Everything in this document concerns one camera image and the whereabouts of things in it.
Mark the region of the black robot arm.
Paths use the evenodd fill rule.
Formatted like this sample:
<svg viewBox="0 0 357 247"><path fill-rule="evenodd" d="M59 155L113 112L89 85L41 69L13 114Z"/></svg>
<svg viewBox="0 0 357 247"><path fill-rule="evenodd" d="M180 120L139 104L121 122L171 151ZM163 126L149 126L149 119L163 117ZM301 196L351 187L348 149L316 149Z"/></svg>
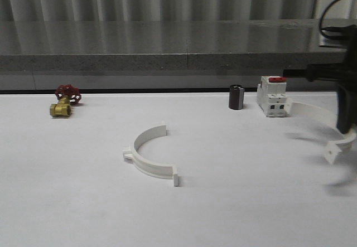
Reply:
<svg viewBox="0 0 357 247"><path fill-rule="evenodd" d="M305 69L283 71L288 78L333 81L337 84L337 129L345 134L356 124L356 25L320 28L320 34L330 40L346 43L347 50L340 63L308 64Z"/></svg>

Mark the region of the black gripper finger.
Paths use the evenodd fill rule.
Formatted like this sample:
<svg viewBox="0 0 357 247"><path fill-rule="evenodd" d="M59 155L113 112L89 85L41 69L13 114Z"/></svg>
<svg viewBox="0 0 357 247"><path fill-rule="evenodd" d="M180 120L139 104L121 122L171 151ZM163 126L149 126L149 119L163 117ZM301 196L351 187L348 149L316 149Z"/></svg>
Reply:
<svg viewBox="0 0 357 247"><path fill-rule="evenodd" d="M337 129L346 134L356 124L356 85L338 85Z"/></svg>

